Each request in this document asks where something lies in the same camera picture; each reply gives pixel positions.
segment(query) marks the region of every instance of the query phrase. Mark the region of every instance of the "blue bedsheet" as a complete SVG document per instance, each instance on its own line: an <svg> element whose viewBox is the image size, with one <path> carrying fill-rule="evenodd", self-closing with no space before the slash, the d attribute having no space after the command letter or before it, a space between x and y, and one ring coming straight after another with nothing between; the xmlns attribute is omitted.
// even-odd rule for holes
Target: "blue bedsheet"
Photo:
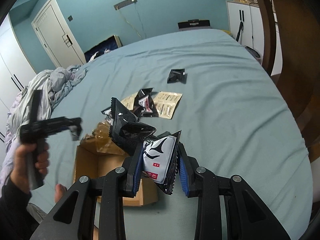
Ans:
<svg viewBox="0 0 320 240"><path fill-rule="evenodd" d="M157 133L182 130L188 155L216 175L241 175L289 233L298 239L308 226L312 176L308 151L286 103L252 56L222 31L171 33L114 50L84 65L84 80L61 101L53 117L82 117L83 135L103 119L111 97L140 88L183 93L172 120L143 118ZM187 83L167 84L171 69L185 68ZM54 184L72 184L76 146L69 132L48 138L51 166L32 202L54 205ZM173 195L125 207L127 238L193 239L197 199L184 197L177 176Z"/></svg>

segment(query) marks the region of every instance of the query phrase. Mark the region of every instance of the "metal screw cap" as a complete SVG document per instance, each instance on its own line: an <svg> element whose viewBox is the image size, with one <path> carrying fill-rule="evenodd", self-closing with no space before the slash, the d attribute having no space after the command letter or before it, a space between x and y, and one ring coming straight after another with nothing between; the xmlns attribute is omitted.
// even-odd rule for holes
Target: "metal screw cap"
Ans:
<svg viewBox="0 0 320 240"><path fill-rule="evenodd" d="M85 182L87 182L88 181L88 177L87 176L82 176L80 179L79 179L79 181L81 182L81 183L85 183Z"/></svg>
<svg viewBox="0 0 320 240"><path fill-rule="evenodd" d="M196 171L197 171L198 173L205 173L205 168L204 168L204 167L198 167L198 168L196 169Z"/></svg>
<svg viewBox="0 0 320 240"><path fill-rule="evenodd" d="M124 167L118 167L116 168L116 173L122 173L125 171L125 168Z"/></svg>
<svg viewBox="0 0 320 240"><path fill-rule="evenodd" d="M241 181L241 177L240 176L233 176L232 178L235 182L240 182Z"/></svg>

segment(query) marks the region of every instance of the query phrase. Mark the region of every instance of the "blue gripper pad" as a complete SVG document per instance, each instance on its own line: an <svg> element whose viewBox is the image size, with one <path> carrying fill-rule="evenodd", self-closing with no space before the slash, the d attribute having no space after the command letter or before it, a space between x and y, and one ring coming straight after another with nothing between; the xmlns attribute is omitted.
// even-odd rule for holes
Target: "blue gripper pad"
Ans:
<svg viewBox="0 0 320 240"><path fill-rule="evenodd" d="M136 194L139 190L140 186L140 180L141 180L141 173L142 173L142 168L143 168L143 147L141 147L140 155L139 155L139 160L134 172L133 176L133 193Z"/></svg>
<svg viewBox="0 0 320 240"><path fill-rule="evenodd" d="M188 173L186 170L186 166L184 165L183 159L179 158L179 176L180 176L180 182L182 191L185 193L186 196L189 195L189 180L188 180Z"/></svg>

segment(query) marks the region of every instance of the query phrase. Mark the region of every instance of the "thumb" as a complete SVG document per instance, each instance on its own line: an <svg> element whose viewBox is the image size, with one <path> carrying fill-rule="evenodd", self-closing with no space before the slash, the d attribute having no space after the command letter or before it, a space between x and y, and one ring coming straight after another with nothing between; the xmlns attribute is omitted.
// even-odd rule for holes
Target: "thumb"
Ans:
<svg viewBox="0 0 320 240"><path fill-rule="evenodd" d="M37 144L22 144L16 150L17 158L24 158L27 153L33 152L37 147Z"/></svg>

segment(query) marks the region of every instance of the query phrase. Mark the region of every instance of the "sleeve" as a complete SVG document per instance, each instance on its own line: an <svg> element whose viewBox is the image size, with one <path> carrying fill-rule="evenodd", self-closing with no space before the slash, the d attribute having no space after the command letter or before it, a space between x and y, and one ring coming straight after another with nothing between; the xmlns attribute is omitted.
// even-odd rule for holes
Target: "sleeve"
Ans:
<svg viewBox="0 0 320 240"><path fill-rule="evenodd" d="M2 201L9 209L25 210L31 198L31 193L21 191L10 179L7 185L2 187Z"/></svg>
<svg viewBox="0 0 320 240"><path fill-rule="evenodd" d="M9 178L2 188L0 198L1 220L6 230L14 232L22 239L30 239L39 223L28 213L26 207L31 193L21 191Z"/></svg>

